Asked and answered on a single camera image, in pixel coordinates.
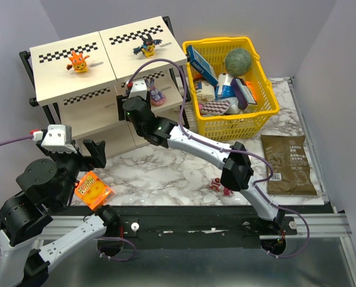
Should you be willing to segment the purple bunny donut toy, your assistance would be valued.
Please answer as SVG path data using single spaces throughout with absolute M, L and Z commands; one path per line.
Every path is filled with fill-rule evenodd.
M 145 80 L 150 91 L 150 102 L 153 106 L 162 106 L 166 102 L 165 95 L 154 85 L 154 79 Z

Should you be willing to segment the orange dragon toy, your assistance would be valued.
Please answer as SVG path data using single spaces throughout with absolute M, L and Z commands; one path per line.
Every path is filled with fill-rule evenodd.
M 82 52 L 77 54 L 75 51 L 72 51 L 72 56 L 68 57 L 68 59 L 71 61 L 71 64 L 67 64 L 66 69 L 68 71 L 73 69 L 78 74 L 87 72 L 88 67 L 86 59 L 88 59 L 89 57 L 89 55 L 83 56 Z

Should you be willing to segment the black yellow bat toy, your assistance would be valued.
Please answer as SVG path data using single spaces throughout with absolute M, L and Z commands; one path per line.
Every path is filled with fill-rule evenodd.
M 142 39 L 142 45 L 134 48 L 133 54 L 138 55 L 139 53 L 142 53 L 147 58 L 155 55 L 154 52 L 155 47 L 162 43 L 161 39 L 153 39 L 150 34 L 148 34 L 147 37 L 142 36 L 141 39 Z

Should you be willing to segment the red pink bear toy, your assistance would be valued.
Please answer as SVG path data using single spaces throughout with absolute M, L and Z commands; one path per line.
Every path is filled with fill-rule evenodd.
M 211 179 L 210 185 L 209 185 L 209 189 L 216 191 L 216 192 L 220 192 L 223 190 L 223 186 L 220 182 L 220 178 L 213 178 Z

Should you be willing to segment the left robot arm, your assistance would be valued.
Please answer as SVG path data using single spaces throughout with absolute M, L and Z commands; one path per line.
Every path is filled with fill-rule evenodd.
M 54 213 L 69 207 L 80 172 L 106 165 L 105 141 L 84 140 L 89 151 L 52 152 L 37 141 L 45 158 L 31 162 L 16 179 L 20 192 L 0 209 L 0 286 L 41 286 L 55 266 L 83 243 L 97 239 L 120 225 L 114 208 L 103 205 L 79 227 L 35 249 L 33 243 L 52 222 Z

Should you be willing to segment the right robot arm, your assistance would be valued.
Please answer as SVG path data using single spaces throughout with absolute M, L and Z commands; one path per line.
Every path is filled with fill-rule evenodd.
M 260 218 L 262 232 L 279 232 L 285 211 L 257 185 L 268 181 L 273 174 L 257 179 L 251 167 L 251 157 L 262 162 L 265 159 L 246 151 L 240 142 L 229 145 L 213 141 L 189 131 L 173 120 L 155 116 L 149 103 L 140 96 L 117 96 L 117 105 L 119 120 L 131 122 L 136 134 L 149 144 L 195 155 L 221 170 L 221 185 L 230 191 L 240 192 L 247 199 Z

